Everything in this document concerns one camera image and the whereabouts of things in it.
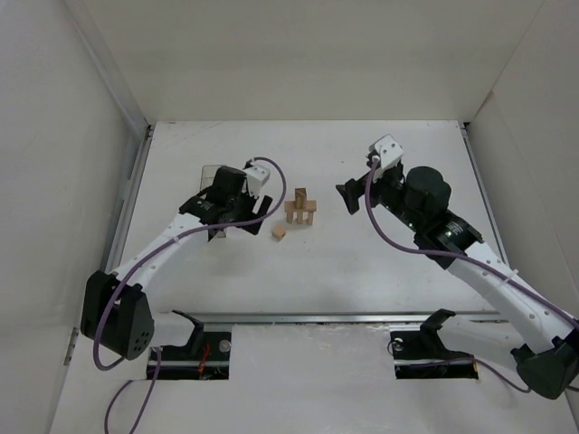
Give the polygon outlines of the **small wood cube block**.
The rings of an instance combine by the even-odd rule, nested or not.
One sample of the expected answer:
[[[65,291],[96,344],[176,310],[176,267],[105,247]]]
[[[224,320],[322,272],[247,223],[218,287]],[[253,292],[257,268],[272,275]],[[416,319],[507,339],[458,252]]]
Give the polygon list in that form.
[[[285,237],[286,233],[287,231],[283,226],[275,226],[271,234],[275,240],[280,241]]]

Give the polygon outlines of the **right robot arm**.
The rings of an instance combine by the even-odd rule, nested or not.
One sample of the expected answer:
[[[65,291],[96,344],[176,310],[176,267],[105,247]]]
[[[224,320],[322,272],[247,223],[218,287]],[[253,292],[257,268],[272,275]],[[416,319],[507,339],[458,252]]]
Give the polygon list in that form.
[[[434,168],[409,172],[397,163],[383,169],[377,158],[369,172],[336,189],[349,213],[364,207],[372,225],[381,205],[413,231],[413,248],[378,235],[391,247],[423,255],[474,289],[513,327],[513,334],[485,331],[441,308],[422,322],[416,368],[431,369],[479,355],[517,373],[527,390],[555,400],[578,375],[578,321],[532,289],[510,269],[480,233],[448,208],[451,187]]]

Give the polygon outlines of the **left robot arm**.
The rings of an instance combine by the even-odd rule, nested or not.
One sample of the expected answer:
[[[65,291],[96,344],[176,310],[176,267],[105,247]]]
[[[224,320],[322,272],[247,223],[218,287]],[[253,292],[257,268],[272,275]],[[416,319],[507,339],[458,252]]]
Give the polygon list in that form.
[[[109,273],[88,279],[81,315],[81,333],[101,347],[134,360],[148,348],[172,347],[195,353],[204,325],[187,313],[169,308],[154,311],[154,295],[164,289],[177,269],[200,252],[217,233],[229,227],[259,233],[278,203],[261,188],[271,172],[264,158],[244,168],[217,168],[210,185],[185,201],[163,231],[132,259]]]

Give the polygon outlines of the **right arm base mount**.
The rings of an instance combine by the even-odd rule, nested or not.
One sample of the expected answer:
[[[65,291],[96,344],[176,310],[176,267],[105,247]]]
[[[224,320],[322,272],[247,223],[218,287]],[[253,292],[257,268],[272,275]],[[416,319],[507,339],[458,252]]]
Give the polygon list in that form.
[[[478,380],[473,356],[446,349],[436,335],[420,330],[393,330],[389,350],[397,380]]]

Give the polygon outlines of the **clear plastic box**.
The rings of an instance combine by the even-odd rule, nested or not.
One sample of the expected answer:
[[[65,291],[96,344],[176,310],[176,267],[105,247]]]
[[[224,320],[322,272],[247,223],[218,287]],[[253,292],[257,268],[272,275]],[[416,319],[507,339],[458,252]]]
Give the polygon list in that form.
[[[205,225],[215,225],[225,223],[226,214],[226,194],[224,192],[223,180],[225,173],[225,165],[204,166],[204,170],[209,171],[212,177],[203,177],[202,180],[207,182],[205,186],[206,192],[204,194],[204,205],[201,221]]]

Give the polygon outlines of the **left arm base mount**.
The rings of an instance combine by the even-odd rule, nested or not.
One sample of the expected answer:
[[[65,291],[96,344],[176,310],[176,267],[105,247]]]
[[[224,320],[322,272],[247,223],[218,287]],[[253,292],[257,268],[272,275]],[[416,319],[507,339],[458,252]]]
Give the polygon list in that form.
[[[230,376],[232,330],[209,329],[201,343],[189,350],[166,346],[162,349],[158,380],[220,381]]]

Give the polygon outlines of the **long wood block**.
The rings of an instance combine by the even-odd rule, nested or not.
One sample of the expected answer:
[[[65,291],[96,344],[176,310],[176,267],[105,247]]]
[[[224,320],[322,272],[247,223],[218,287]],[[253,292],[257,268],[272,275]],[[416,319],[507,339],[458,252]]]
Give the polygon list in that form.
[[[316,201],[306,201],[305,205],[299,208],[293,201],[286,201],[284,203],[285,213],[296,213],[296,212],[316,212],[317,202]]]

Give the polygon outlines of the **wood block numbered twelve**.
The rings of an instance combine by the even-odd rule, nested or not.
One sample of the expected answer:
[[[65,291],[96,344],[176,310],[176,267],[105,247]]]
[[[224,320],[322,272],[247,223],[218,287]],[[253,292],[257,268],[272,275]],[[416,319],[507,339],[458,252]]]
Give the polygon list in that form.
[[[297,210],[304,210],[307,207],[307,203],[307,190],[305,188],[296,188],[294,199],[295,208]]]

